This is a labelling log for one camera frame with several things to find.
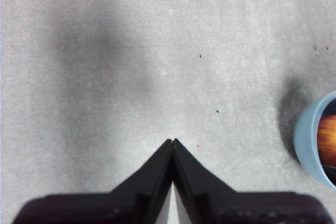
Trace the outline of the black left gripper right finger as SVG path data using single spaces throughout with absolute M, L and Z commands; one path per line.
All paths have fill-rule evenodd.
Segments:
M 172 141 L 174 183 L 192 223 L 332 223 L 323 204 L 295 192 L 237 192 Z

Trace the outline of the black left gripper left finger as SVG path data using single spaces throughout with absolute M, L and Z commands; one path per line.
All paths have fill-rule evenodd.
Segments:
M 172 140 L 166 140 L 111 192 L 32 199 L 14 223 L 155 223 L 172 183 L 172 157 Z

